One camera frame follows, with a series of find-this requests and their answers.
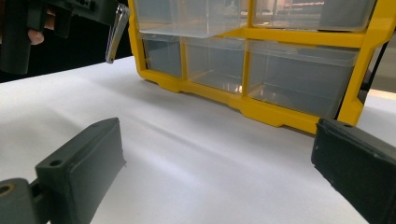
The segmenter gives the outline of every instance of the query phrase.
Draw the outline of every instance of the person's hand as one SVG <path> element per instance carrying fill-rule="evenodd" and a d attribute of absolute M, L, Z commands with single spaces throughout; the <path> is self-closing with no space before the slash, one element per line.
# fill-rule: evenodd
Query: person's hand
<path fill-rule="evenodd" d="M 5 3 L 6 0 L 0 0 L 0 44 L 3 36 L 2 30 L 3 30 L 3 18 L 5 14 Z M 48 16 L 46 18 L 45 28 L 53 30 L 55 24 L 55 13 L 51 10 L 49 10 L 47 13 Z M 35 30 L 29 30 L 27 32 L 27 35 L 29 36 L 32 45 L 38 45 L 43 43 L 44 41 L 44 35 L 41 32 Z"/>
<path fill-rule="evenodd" d="M 46 24 L 45 28 L 53 30 L 53 27 L 55 25 L 55 13 L 51 10 L 49 10 L 46 18 Z M 27 35 L 29 36 L 30 41 L 32 41 L 32 45 L 37 45 L 41 44 L 44 41 L 44 35 L 41 32 L 38 32 L 36 30 L 29 30 L 27 32 Z"/>

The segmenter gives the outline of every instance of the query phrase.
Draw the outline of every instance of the screw hole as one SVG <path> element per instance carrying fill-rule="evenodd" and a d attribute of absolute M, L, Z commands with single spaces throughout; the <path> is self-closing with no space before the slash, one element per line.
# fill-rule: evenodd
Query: screw hole
<path fill-rule="evenodd" d="M 9 186 L 2 186 L 0 187 L 0 194 L 6 193 L 9 191 L 11 188 Z"/>
<path fill-rule="evenodd" d="M 13 184 L 5 184 L 3 186 L 0 186 L 0 197 L 9 194 L 14 189 L 15 186 Z"/>
<path fill-rule="evenodd" d="M 57 165 L 60 165 L 61 163 L 62 163 L 62 161 L 57 160 L 57 161 L 52 161 L 49 165 L 50 166 L 57 166 Z"/>

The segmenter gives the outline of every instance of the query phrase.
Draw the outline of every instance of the yellow storage organizer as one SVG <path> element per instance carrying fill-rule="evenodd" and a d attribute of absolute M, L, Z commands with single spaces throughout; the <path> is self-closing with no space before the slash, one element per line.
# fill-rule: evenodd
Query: yellow storage organizer
<path fill-rule="evenodd" d="M 373 57 L 375 49 L 388 42 L 393 35 L 396 25 L 396 1 L 377 0 L 375 3 L 375 9 L 373 11 L 371 19 L 369 20 L 367 28 L 363 29 L 362 31 L 355 32 L 313 32 L 304 30 L 287 30 L 273 29 L 272 27 L 260 27 L 257 25 L 257 23 L 255 23 L 257 21 L 258 15 L 256 8 L 257 1 L 261 0 L 248 0 L 246 10 L 247 20 L 245 22 L 245 25 L 240 28 L 236 28 L 231 31 L 217 35 L 217 37 L 232 38 L 230 40 L 231 42 L 226 43 L 223 47 L 214 49 L 216 51 L 216 54 L 227 55 L 227 57 L 229 55 L 229 51 L 225 51 L 224 53 L 222 52 L 222 50 L 232 50 L 230 52 L 232 52 L 233 54 L 235 53 L 234 57 L 239 57 L 237 55 L 239 52 L 241 52 L 244 60 L 240 68 L 242 73 L 240 76 L 240 87 L 232 87 L 230 90 L 225 88 L 216 88 L 210 85 L 205 85 L 205 83 L 203 84 L 202 81 L 195 81 L 194 78 L 188 77 L 189 69 L 191 69 L 191 67 L 193 66 L 187 60 L 190 57 L 188 53 L 189 50 L 191 50 L 190 48 L 200 48 L 208 46 L 210 47 L 212 46 L 212 41 L 215 41 L 216 43 L 216 38 L 213 38 L 214 40 L 211 40 L 211 38 L 200 40 L 183 36 L 165 36 L 164 38 L 168 39 L 166 40 L 168 42 L 163 43 L 163 45 L 165 45 L 166 50 L 170 51 L 165 51 L 164 53 L 172 55 L 172 50 L 180 51 L 180 56 L 175 62 L 166 61 L 166 63 L 175 63 L 175 66 L 180 66 L 180 68 L 177 69 L 176 72 L 176 74 L 178 75 L 169 76 L 169 74 L 166 73 L 166 70 L 161 69 L 151 70 L 150 67 L 152 66 L 153 62 L 150 61 L 149 57 L 149 48 L 151 44 L 149 41 L 152 37 L 158 39 L 159 36 L 161 39 L 161 35 L 139 33 L 137 17 L 133 13 L 130 18 L 129 36 L 138 74 L 144 79 L 158 83 L 160 87 L 169 91 L 190 92 L 211 100 L 224 103 L 232 108 L 238 109 L 244 116 L 248 118 L 255 119 L 276 127 L 286 125 L 305 132 L 315 133 L 317 129 L 316 124 L 319 117 L 321 117 L 318 115 L 313 115 L 315 114 L 315 111 L 313 113 L 301 112 L 298 111 L 298 108 L 293 109 L 290 107 L 288 108 L 287 106 L 280 106 L 274 104 L 271 101 L 262 101 L 260 99 L 260 96 L 252 96 L 251 92 L 249 91 L 249 88 L 252 85 L 252 79 L 254 79 L 253 77 L 249 76 L 249 69 L 251 69 L 252 67 L 251 62 L 254 61 L 254 58 L 261 57 L 262 55 L 264 55 L 264 57 L 268 55 L 271 56 L 274 53 L 279 54 L 282 58 L 288 58 L 288 53 L 284 54 L 284 52 L 282 52 L 283 48 L 288 48 L 290 46 L 292 48 L 296 48 L 296 45 L 297 49 L 307 48 L 307 50 L 310 50 L 310 47 L 312 46 L 326 46 L 326 48 L 329 49 L 329 51 L 326 51 L 330 52 L 329 55 L 332 55 L 332 47 L 335 47 L 336 49 L 355 49 L 357 52 L 356 57 L 353 59 L 353 55 L 351 56 L 351 60 L 354 60 L 354 65 L 350 65 L 351 69 L 353 69 L 353 72 L 351 72 L 350 79 L 346 82 L 346 89 L 342 90 L 342 102 L 340 106 L 336 108 L 337 113 L 335 119 L 349 123 L 351 125 L 356 125 L 363 109 L 363 103 L 358 98 L 358 93 L 361 89 L 361 83 L 363 82 L 368 65 Z M 129 7 L 132 12 L 135 12 L 134 0 L 129 0 Z M 238 44 L 234 43 L 235 40 L 240 42 L 242 41 L 242 49 L 238 47 Z M 303 59 L 304 62 L 311 61 L 311 63 L 327 63 L 327 61 L 329 61 L 323 61 L 321 59 L 312 61 L 312 57 L 309 56 L 297 57 L 300 57 L 298 59 Z M 336 66 L 345 66 L 343 64 L 348 65 L 349 63 L 349 61 L 338 61 L 339 60 L 335 60 L 335 63 L 331 64 Z"/>

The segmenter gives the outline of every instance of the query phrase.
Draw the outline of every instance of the plastic drawer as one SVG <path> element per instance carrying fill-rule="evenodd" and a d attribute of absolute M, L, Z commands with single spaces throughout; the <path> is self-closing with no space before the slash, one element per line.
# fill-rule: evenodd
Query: plastic drawer
<path fill-rule="evenodd" d="M 353 71 L 354 49 L 249 41 L 250 97 L 334 119 Z"/>
<path fill-rule="evenodd" d="M 241 26 L 245 26 L 248 23 L 248 4 L 249 0 L 241 1 Z"/>
<path fill-rule="evenodd" d="M 244 39 L 186 37 L 183 43 L 189 80 L 232 93 L 242 91 Z"/>
<path fill-rule="evenodd" d="M 375 0 L 255 0 L 253 25 L 287 29 L 359 31 Z"/>
<path fill-rule="evenodd" d="M 141 33 L 209 37 L 240 26 L 239 0 L 134 0 Z"/>
<path fill-rule="evenodd" d="M 180 42 L 178 36 L 141 34 L 148 69 L 181 77 Z"/>

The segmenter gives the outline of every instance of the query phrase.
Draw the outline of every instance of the black machine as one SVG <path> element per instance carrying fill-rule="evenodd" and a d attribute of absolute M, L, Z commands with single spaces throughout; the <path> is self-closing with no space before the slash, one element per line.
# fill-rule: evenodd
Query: black machine
<path fill-rule="evenodd" d="M 119 120 L 96 122 L 40 162 L 31 184 L 0 181 L 0 223 L 88 224 L 124 164 Z"/>
<path fill-rule="evenodd" d="M 113 63 L 122 32 L 130 17 L 130 9 L 117 0 L 10 0 L 6 1 L 0 70 L 24 75 L 28 71 L 30 39 L 28 29 L 42 32 L 47 11 L 55 11 L 54 32 L 68 37 L 72 16 L 110 26 L 106 61 Z"/>
<path fill-rule="evenodd" d="M 312 163 L 369 223 L 396 223 L 396 148 L 337 120 L 322 119 Z"/>

